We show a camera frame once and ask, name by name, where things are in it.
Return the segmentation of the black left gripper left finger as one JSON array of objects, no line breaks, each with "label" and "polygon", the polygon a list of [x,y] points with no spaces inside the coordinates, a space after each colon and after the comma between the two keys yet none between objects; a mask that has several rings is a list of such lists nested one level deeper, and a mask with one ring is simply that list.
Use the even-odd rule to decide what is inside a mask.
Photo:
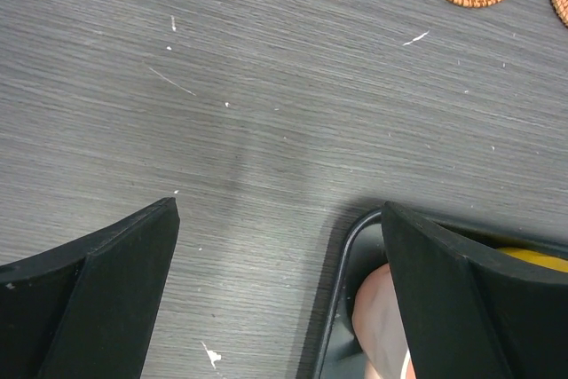
[{"label": "black left gripper left finger", "polygon": [[177,244],[173,197],[1,267],[3,378],[139,378]]}]

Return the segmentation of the yellow ceramic mug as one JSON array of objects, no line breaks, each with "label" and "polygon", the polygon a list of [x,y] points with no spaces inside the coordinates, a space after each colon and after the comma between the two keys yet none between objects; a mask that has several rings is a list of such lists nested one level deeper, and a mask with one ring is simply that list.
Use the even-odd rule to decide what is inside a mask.
[{"label": "yellow ceramic mug", "polygon": [[532,265],[538,265],[559,272],[568,272],[568,261],[561,257],[555,257],[538,251],[521,248],[504,247],[498,248],[498,250],[510,257],[514,257]]}]

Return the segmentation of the pink ceramic mug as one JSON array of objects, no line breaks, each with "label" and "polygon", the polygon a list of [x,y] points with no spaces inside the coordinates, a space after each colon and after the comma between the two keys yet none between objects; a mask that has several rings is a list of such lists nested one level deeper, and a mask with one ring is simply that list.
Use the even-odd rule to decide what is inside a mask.
[{"label": "pink ceramic mug", "polygon": [[367,357],[366,378],[415,379],[388,264],[371,272],[359,287],[351,322]]}]

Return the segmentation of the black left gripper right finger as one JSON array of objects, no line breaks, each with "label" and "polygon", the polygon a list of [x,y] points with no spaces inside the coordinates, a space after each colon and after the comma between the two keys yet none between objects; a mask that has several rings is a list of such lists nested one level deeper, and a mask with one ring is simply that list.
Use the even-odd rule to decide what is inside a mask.
[{"label": "black left gripper right finger", "polygon": [[567,275],[387,202],[383,239],[419,378],[565,378]]}]

